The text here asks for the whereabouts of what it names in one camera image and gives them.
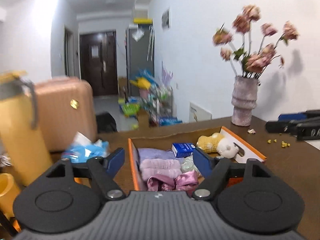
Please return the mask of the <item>yellow white plush toy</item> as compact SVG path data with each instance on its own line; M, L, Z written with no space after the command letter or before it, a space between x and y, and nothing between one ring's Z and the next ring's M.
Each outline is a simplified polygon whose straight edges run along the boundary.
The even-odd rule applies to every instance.
M238 146L230 142L223 134L213 133L211 136L200 136L196 147L205 153L217 153L225 158L232 159L239 152Z

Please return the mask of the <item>green iridescent mesh ball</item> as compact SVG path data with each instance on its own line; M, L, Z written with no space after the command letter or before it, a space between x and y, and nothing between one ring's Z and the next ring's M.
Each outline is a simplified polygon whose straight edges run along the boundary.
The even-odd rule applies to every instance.
M202 176L201 173L199 172L199 169L194 164L192 155L184 159L184 162L181 164L181 171L182 173L195 171L198 177Z

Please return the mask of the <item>purple satin scrunchie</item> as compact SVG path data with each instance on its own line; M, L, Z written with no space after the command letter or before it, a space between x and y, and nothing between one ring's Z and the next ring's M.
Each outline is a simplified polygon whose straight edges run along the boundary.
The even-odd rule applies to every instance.
M156 174L147 181L148 191L185 191L191 195L199 185L198 174L192 170L172 179L169 176Z

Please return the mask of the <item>blue pocket tissue pack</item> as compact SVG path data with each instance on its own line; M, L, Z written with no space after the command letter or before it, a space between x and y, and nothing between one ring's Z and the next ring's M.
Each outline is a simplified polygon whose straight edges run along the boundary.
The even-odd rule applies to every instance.
M192 155L194 148L192 143L173 143L171 150L176 158L186 158Z

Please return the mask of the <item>lilac fuzzy sock roll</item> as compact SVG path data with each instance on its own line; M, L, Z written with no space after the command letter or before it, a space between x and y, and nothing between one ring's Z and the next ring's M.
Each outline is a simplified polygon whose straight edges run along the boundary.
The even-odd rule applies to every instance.
M145 159L140 163L139 169L144 181L157 174L171 179L182 174L180 162L174 159Z

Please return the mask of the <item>lavender knitted cloth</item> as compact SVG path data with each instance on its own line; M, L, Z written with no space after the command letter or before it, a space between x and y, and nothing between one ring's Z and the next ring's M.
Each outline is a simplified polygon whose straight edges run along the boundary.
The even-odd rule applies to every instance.
M180 164L184 163L184 158L178 158L174 155L172 150L159 150L155 148L139 148L139 162L145 159L164 159L164 160L178 160Z

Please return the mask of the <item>red cardboard box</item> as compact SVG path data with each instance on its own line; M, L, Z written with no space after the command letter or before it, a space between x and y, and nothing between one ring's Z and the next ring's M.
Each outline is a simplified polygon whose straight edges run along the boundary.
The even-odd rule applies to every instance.
M179 160L189 159L198 144L212 144L213 150L209 154L223 156L227 155L225 145L229 145L231 151L237 147L239 150L232 158L237 163L244 164L249 158L257 159L262 163L267 160L262 153L225 126L180 132L161 137L130 138L128 139L128 146L135 190L147 190L146 180L143 179L140 171L140 163L144 158L163 159L168 156L168 153L172 153Z

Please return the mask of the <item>grey ribbed vase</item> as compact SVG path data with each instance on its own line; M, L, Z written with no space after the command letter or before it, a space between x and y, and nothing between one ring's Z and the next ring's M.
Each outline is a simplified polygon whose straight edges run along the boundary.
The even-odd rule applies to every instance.
M248 127L252 120L252 110L257 106L258 80L237 76L232 92L232 123Z

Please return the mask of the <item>pink hard-shell suitcase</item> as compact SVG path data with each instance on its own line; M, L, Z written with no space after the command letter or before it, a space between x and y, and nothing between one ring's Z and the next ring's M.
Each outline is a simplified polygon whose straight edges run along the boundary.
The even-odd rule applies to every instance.
M97 136L93 90L77 77L55 77L35 84L39 126L50 152L65 150L79 132Z

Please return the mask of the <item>yellow thermos jug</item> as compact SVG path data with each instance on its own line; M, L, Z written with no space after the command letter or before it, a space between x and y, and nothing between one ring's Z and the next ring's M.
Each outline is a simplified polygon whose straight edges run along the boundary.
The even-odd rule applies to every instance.
M53 164L39 127L34 84L25 71L1 74L1 141L24 186Z

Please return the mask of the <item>dried pink flower bouquet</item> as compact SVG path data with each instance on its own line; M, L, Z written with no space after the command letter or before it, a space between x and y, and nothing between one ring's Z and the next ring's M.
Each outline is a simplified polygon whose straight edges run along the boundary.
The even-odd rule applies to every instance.
M277 52L279 45L288 46L289 42L300 37L298 29L290 21L286 21L281 30L266 22L260 26L260 42L254 44L253 27L260 19L260 8L255 4L246 5L232 22L231 30L221 25L212 36L213 46L220 47L222 61L230 64L235 76L259 80L276 59L279 67L283 68L285 61Z

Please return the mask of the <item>yellow ceramic mug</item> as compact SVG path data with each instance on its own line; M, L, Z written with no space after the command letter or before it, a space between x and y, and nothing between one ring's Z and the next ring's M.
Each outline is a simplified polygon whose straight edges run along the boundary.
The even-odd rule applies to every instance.
M0 206L1 211L7 218L14 217L13 203L21 190L16 184L14 177L9 173L0 175Z

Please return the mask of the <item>dark entrance door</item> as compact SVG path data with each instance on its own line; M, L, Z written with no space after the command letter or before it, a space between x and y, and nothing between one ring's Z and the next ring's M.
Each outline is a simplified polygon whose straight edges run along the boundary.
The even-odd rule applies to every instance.
M80 35L81 78L87 81L94 96L118 94L116 32Z

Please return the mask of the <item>grey refrigerator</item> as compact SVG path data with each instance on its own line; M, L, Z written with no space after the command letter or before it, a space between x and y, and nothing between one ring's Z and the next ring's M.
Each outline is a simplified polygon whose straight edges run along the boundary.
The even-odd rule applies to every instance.
M136 24L126 29L126 73L129 96L139 96L139 88L130 81L146 70L154 76L154 33L152 24Z

